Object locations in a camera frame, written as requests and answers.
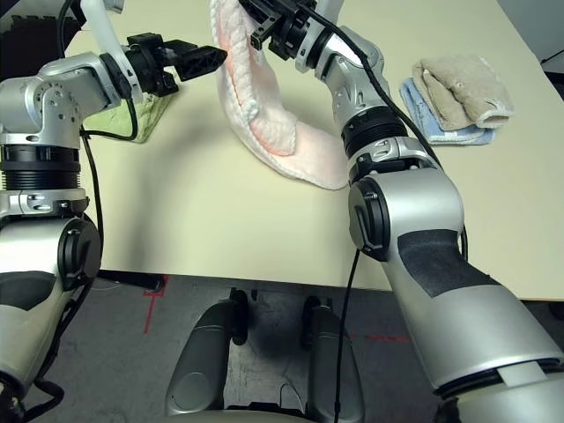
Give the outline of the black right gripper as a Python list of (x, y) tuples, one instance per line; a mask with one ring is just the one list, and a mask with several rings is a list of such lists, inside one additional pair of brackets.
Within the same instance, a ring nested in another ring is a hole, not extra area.
[(239, 0), (240, 6), (253, 20), (264, 20), (250, 35), (250, 45), (262, 48), (270, 38), (269, 50), (283, 60), (294, 59), (308, 30), (308, 14), (316, 11), (319, 2)]

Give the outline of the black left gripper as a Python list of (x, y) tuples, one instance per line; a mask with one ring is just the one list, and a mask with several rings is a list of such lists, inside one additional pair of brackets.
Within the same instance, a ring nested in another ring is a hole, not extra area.
[[(165, 71), (175, 66), (181, 81), (188, 81), (215, 72), (226, 60), (227, 52), (211, 46), (198, 47), (181, 40), (163, 41), (156, 33), (141, 33), (127, 37), (125, 52), (143, 93), (166, 97), (179, 91), (174, 76)], [(176, 51), (181, 53), (177, 62)]]

